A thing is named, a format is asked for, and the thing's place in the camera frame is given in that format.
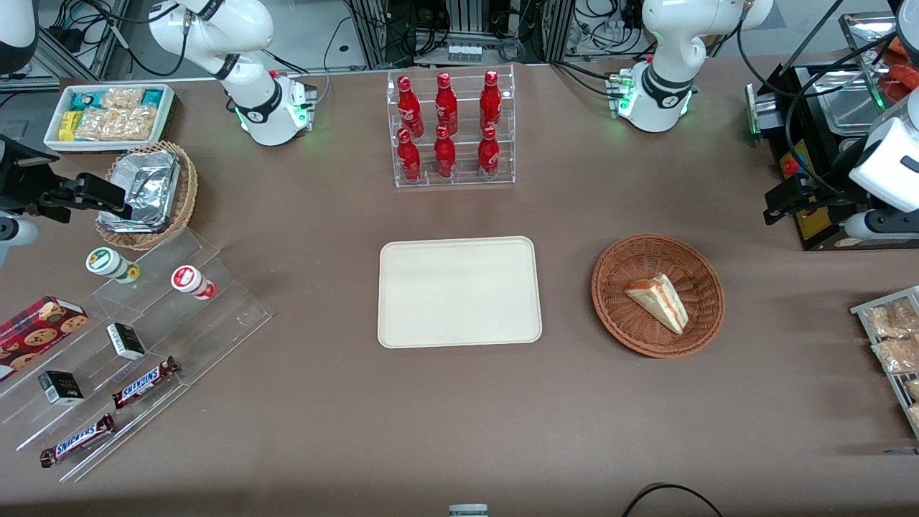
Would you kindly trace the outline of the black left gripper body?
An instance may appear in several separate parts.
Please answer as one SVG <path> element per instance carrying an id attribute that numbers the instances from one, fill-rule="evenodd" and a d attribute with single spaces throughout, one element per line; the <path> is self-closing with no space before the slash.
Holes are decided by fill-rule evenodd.
<path id="1" fill-rule="evenodd" d="M 785 179 L 785 186 L 790 187 L 790 199 L 785 204 L 785 215 L 804 212 L 813 213 L 819 208 L 829 206 L 847 206 L 863 202 L 857 191 L 835 190 L 829 186 L 820 186 L 809 179 L 806 174 L 792 174 Z"/>

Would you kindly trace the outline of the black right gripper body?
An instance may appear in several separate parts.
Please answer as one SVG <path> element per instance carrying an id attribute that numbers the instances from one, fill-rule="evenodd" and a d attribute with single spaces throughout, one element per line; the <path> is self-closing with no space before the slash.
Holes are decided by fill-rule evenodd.
<path id="1" fill-rule="evenodd" d="M 1 208 L 10 213 L 26 212 L 29 206 L 50 206 L 53 202 L 71 202 L 73 194 L 65 189 L 68 181 L 55 174 L 50 164 L 60 158 L 39 152 L 1 138 Z"/>

